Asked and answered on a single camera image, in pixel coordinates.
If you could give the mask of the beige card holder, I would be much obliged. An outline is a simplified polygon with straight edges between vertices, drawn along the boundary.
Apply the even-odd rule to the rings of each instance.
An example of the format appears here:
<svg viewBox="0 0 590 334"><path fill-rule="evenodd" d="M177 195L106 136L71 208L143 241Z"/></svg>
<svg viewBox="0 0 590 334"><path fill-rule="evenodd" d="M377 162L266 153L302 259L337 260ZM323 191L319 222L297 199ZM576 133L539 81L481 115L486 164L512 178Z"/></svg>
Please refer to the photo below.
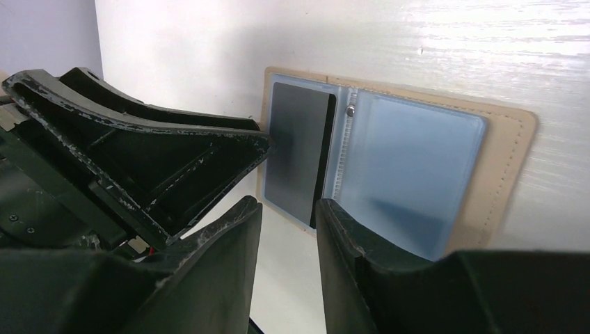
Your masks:
<svg viewBox="0 0 590 334"><path fill-rule="evenodd" d="M337 97L320 197L394 245L427 260L489 245L538 127L530 111L327 74L268 67L262 128L273 85ZM262 195L266 161L257 195Z"/></svg>

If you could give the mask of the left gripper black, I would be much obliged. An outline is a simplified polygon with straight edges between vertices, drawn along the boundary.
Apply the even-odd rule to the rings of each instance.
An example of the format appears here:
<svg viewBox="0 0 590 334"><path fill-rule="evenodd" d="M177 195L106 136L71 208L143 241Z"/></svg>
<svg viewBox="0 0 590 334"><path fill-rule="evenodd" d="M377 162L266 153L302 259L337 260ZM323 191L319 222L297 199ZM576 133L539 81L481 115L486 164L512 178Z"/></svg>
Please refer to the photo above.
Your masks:
<svg viewBox="0 0 590 334"><path fill-rule="evenodd" d="M1 82L3 248L164 249L271 151L261 129L119 113L59 77L23 70Z"/></svg>

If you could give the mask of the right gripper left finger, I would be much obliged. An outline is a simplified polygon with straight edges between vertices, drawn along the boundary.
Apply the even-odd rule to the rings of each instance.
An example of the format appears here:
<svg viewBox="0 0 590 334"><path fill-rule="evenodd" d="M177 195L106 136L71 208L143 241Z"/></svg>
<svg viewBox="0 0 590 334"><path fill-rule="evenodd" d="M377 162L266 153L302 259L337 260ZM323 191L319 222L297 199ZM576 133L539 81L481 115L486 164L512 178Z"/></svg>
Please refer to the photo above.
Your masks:
<svg viewBox="0 0 590 334"><path fill-rule="evenodd" d="M140 262L103 251L3 250L2 333L258 333L250 318L262 204Z"/></svg>

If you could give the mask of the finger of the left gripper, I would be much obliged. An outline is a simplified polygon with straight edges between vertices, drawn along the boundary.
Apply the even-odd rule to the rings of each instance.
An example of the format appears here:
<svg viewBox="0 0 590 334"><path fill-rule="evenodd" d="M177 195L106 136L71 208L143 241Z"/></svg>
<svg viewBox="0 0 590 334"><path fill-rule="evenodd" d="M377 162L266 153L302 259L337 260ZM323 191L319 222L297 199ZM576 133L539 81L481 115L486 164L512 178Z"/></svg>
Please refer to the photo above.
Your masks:
<svg viewBox="0 0 590 334"><path fill-rule="evenodd" d="M197 113L146 104L114 88L86 67L72 68L60 76L59 81L102 106L139 118L185 125L260 130L259 125L250 118Z"/></svg>

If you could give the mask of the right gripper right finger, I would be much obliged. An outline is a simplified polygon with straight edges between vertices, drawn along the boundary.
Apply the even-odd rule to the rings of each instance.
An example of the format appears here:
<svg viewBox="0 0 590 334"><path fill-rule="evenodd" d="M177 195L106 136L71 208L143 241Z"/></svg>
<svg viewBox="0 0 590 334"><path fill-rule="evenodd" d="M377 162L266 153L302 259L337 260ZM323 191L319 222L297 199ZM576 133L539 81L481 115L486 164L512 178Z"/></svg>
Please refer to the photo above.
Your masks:
<svg viewBox="0 0 590 334"><path fill-rule="evenodd" d="M434 262L315 205L328 333L588 333L589 254L458 250Z"/></svg>

